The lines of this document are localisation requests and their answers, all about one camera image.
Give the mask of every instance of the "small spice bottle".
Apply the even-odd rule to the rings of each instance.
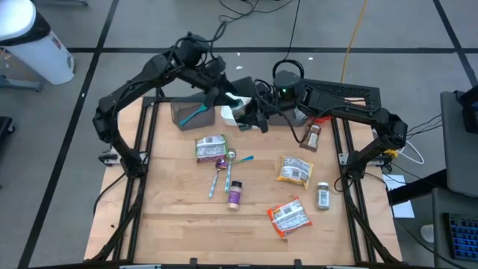
[[[227,207],[231,210],[239,209],[240,193],[242,192],[242,182],[233,181],[229,189],[229,198],[227,199]]]
[[[329,183],[319,182],[317,184],[317,209],[328,210],[329,209]]]

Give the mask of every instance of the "white paper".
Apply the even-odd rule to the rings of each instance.
[[[389,191],[396,189],[398,187],[402,187],[405,185],[405,178],[402,175],[382,175],[383,180],[385,180],[385,184],[387,185],[387,189]],[[394,205],[392,210],[394,211],[396,218],[415,218],[415,214],[413,213],[412,202],[406,201],[402,202],[401,204]]]

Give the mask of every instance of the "white cable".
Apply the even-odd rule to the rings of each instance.
[[[403,148],[397,150],[398,154],[402,155],[403,157],[407,158],[410,161],[413,161],[416,164],[425,164],[425,159],[420,154],[420,152],[418,152],[418,149],[412,145],[412,142],[407,140],[406,143],[413,149],[413,151],[415,151],[415,153],[417,153],[418,157],[420,157],[420,161],[417,161],[417,160],[413,159],[412,157],[408,156],[407,154],[403,153],[403,150],[405,149],[406,145]]]

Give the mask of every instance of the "table leg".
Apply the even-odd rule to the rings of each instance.
[[[405,186],[396,188],[388,192],[388,201],[390,205],[397,205],[410,199],[427,195],[434,188],[447,187],[447,170],[443,169],[427,177],[408,183]]]

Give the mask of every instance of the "metal spoon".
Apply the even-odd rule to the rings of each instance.
[[[229,159],[229,165],[227,166],[226,188],[224,189],[225,192],[229,192],[229,186],[231,184],[232,161],[234,161],[235,158],[236,158],[236,150],[233,148],[229,148],[227,152],[227,159]]]
[[[212,194],[214,193],[214,189],[216,188],[217,178],[219,177],[219,171],[222,169],[226,169],[228,164],[226,160],[220,158],[216,161],[216,176],[214,177],[214,181],[212,182],[211,190],[209,191],[209,199],[212,198]]]

